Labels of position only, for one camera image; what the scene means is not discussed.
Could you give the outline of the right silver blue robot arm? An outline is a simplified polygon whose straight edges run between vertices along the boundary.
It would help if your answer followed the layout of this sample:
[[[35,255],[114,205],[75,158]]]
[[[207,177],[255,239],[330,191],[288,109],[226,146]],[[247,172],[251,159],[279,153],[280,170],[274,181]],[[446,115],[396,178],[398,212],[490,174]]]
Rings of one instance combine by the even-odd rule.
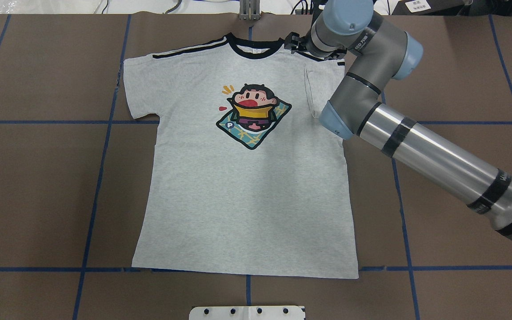
[[[392,79],[414,71],[423,46],[374,10],[371,0],[329,0],[307,34],[287,35],[285,49],[333,60],[356,59],[319,117],[344,140],[359,136],[452,194],[512,240],[512,176],[402,115],[379,97]]]

